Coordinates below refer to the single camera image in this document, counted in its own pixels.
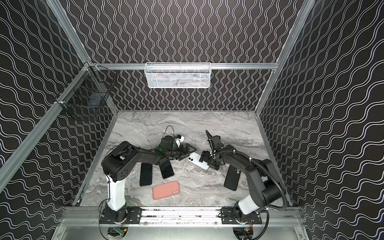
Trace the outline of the white smartphone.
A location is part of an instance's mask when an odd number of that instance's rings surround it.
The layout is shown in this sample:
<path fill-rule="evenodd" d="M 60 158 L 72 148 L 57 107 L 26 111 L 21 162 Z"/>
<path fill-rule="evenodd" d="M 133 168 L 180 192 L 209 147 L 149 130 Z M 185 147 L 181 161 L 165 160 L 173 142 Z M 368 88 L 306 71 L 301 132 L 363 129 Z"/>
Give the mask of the white smartphone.
<path fill-rule="evenodd" d="M 198 166 L 203 170 L 208 170 L 209 169 L 208 163 L 204 161 L 200 162 L 200 159 L 201 159 L 201 155 L 197 154 L 196 152 L 191 153 L 190 156 L 187 157 L 187 160 L 189 162 L 193 163 L 194 165 Z"/>

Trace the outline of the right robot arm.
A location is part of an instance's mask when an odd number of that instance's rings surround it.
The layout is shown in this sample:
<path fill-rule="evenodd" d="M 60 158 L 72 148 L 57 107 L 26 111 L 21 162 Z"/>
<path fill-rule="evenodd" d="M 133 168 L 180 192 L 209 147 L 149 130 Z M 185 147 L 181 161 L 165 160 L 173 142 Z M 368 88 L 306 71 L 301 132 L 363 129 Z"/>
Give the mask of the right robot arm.
<path fill-rule="evenodd" d="M 252 212 L 267 210 L 285 210 L 289 206 L 286 189 L 274 163 L 269 160 L 259 160 L 248 156 L 231 145 L 224 145 L 221 137 L 213 136 L 206 131 L 210 151 L 204 151 L 200 158 L 214 170 L 229 165 L 224 186 L 236 191 L 240 177 L 238 172 L 246 176 L 249 194 L 235 203 L 235 209 L 240 216 Z"/>

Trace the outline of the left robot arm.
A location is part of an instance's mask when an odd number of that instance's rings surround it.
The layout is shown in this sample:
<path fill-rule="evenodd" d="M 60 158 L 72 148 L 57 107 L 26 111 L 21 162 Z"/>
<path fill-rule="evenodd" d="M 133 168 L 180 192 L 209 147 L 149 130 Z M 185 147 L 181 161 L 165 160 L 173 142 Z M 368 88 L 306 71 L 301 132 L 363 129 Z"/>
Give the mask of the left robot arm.
<path fill-rule="evenodd" d="M 184 137 L 164 136 L 153 149 L 136 147 L 127 141 L 116 146 L 102 161 L 102 169 L 108 181 L 107 206 L 117 212 L 126 207 L 125 180 L 137 163 L 144 168 L 160 167 L 163 179 L 174 176 L 171 161 L 188 158 L 197 148 L 184 143 Z"/>

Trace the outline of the black phone purple edge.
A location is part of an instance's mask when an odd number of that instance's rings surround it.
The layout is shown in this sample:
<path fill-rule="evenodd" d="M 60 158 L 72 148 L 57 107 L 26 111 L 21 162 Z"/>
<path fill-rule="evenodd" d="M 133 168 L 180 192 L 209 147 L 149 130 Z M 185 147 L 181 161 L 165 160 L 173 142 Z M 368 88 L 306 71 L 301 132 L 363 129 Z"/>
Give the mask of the black phone purple edge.
<path fill-rule="evenodd" d="M 170 160 L 166 160 L 164 163 L 160 164 L 159 167 L 163 179 L 167 179 L 174 176 L 174 171 Z"/>

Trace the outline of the black phone case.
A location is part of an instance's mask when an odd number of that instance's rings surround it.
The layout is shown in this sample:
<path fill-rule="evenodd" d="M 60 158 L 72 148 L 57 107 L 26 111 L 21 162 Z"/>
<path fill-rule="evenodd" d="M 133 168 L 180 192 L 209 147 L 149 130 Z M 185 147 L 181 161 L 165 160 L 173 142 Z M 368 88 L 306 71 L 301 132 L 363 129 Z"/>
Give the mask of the black phone case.
<path fill-rule="evenodd" d="M 238 188 L 240 175 L 241 171 L 235 168 L 234 166 L 230 165 L 227 171 L 224 187 L 231 191 L 236 191 Z"/>

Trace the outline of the black phone blue edge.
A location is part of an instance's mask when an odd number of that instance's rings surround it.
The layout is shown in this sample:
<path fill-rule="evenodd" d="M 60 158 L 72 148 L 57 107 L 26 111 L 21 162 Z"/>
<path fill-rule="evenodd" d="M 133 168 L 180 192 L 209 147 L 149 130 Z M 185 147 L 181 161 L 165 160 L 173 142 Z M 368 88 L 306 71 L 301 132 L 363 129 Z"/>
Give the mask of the black phone blue edge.
<path fill-rule="evenodd" d="M 153 183 L 153 165 L 148 163 L 141 164 L 140 182 L 139 185 L 150 186 Z"/>

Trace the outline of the pink phone case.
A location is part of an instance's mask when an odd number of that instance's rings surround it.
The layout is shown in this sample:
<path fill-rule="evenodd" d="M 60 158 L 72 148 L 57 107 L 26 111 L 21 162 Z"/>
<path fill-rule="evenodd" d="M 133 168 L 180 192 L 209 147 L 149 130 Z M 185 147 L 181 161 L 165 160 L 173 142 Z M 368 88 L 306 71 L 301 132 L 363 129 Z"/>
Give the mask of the pink phone case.
<path fill-rule="evenodd" d="M 181 192 L 178 181 L 169 182 L 153 187 L 153 199 L 160 200 L 178 195 Z"/>

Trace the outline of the aluminium back crossbar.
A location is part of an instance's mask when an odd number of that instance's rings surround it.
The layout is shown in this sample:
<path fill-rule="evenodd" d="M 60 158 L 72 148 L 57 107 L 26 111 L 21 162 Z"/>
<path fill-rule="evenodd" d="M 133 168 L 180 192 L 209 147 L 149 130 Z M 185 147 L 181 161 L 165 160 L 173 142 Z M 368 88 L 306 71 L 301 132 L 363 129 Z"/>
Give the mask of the aluminium back crossbar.
<path fill-rule="evenodd" d="M 143 71 L 149 67 L 154 70 L 177 69 L 208 69 L 211 70 L 276 70 L 277 63 L 145 63 L 145 64 L 92 64 L 92 66 L 107 68 L 110 70 L 139 70 Z"/>

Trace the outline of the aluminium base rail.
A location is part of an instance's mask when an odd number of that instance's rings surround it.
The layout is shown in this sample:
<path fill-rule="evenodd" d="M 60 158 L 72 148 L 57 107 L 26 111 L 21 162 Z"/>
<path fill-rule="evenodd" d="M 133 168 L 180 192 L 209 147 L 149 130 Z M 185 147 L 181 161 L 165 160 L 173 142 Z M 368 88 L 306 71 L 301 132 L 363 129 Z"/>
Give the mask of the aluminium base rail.
<path fill-rule="evenodd" d="M 121 223 L 124 227 L 237 228 L 302 227 L 301 214 L 295 208 L 252 213 L 236 220 L 233 207 L 128 207 Z M 116 227 L 106 211 L 97 207 L 67 207 L 60 227 Z"/>

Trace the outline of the aluminium corner post right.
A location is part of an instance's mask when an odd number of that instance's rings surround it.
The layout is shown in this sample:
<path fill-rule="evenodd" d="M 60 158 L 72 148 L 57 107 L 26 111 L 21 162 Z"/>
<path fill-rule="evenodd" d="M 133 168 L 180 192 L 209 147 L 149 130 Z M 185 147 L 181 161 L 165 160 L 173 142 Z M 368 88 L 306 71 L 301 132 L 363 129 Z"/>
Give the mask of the aluminium corner post right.
<path fill-rule="evenodd" d="M 261 95 L 261 98 L 259 100 L 259 103 L 256 107 L 256 115 L 259 116 L 263 110 L 263 107 L 265 106 L 267 99 L 269 95 L 271 94 L 273 87 L 275 83 L 277 82 L 277 79 L 280 75 L 280 73 L 283 70 L 283 67 L 285 63 L 287 62 L 291 50 L 293 49 L 293 46 L 295 45 L 300 32 L 302 31 L 304 24 L 306 22 L 306 19 L 308 18 L 309 14 L 311 13 L 316 1 L 315 0 L 306 0 L 303 2 L 303 5 L 301 7 L 301 10 L 298 12 L 298 15 L 296 17 L 296 20 L 293 24 L 293 27 L 288 35 L 288 38 L 285 42 L 285 45 L 281 51 L 281 54 L 277 61 L 277 68 L 273 71 L 271 74 L 269 80 L 267 81 L 266 87 Z"/>

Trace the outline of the aluminium corner post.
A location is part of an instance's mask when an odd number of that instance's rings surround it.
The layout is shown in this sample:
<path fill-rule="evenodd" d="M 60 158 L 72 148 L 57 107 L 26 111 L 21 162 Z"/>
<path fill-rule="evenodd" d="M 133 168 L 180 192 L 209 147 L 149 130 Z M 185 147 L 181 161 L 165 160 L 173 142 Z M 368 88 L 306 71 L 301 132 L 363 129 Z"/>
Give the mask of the aluminium corner post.
<path fill-rule="evenodd" d="M 293 49 L 293 46 L 295 45 L 300 32 L 302 31 L 304 24 L 306 22 L 306 19 L 308 18 L 309 14 L 311 13 L 316 1 L 315 0 L 306 0 L 303 2 L 303 5 L 301 7 L 301 10 L 298 12 L 298 15 L 296 17 L 296 20 L 293 24 L 293 27 L 288 35 L 288 38 L 285 42 L 285 45 L 281 51 L 281 54 L 277 61 L 277 68 L 273 71 L 271 74 L 269 80 L 267 81 L 266 87 L 261 95 L 261 98 L 259 100 L 259 103 L 256 107 L 256 115 L 259 116 L 263 110 L 263 107 L 265 106 L 267 99 L 269 95 L 271 94 L 273 87 L 275 83 L 277 82 L 277 79 L 280 75 L 280 73 L 283 70 L 283 67 L 285 63 L 287 62 L 291 50 Z"/>
<path fill-rule="evenodd" d="M 78 57 L 83 63 L 90 63 L 91 58 L 86 52 L 84 45 L 82 44 L 75 28 L 73 27 L 70 19 L 67 16 L 65 9 L 62 7 L 62 4 L 58 0 L 47 0 L 46 1 L 51 11 L 55 15 L 59 25 L 64 30 L 69 42 L 72 44 L 75 49 Z"/>

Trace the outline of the aluminium corner post left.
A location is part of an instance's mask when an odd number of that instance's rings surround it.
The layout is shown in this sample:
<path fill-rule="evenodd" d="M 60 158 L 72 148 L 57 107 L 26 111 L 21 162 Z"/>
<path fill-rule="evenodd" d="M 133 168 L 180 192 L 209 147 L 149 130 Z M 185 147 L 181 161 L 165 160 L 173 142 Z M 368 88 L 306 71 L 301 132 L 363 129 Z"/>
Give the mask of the aluminium corner post left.
<path fill-rule="evenodd" d="M 69 42 L 72 44 L 75 49 L 78 57 L 83 63 L 90 63 L 91 58 L 86 52 L 84 45 L 82 44 L 75 28 L 73 27 L 70 19 L 67 16 L 65 9 L 62 7 L 62 4 L 58 0 L 47 0 L 46 1 L 51 11 L 55 15 L 59 25 L 64 30 Z"/>

